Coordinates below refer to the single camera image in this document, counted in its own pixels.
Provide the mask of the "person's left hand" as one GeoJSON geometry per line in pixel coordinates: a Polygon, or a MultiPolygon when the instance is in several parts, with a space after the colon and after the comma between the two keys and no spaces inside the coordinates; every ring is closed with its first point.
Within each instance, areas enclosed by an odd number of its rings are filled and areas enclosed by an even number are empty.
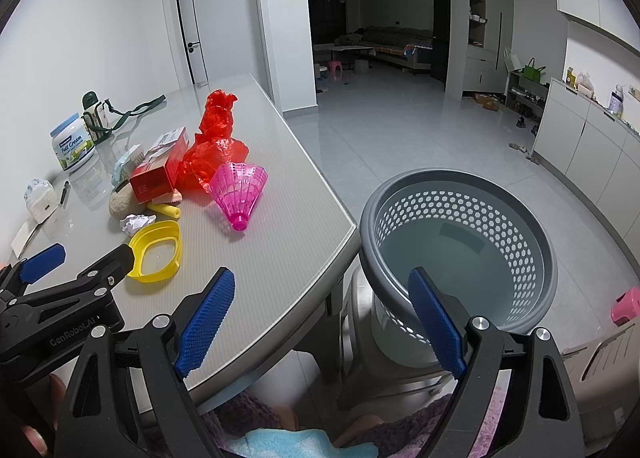
{"type": "Polygon", "coordinates": [[[66,385],[57,374],[18,389],[20,427],[40,457],[52,457],[53,434],[64,403],[66,385]]]}

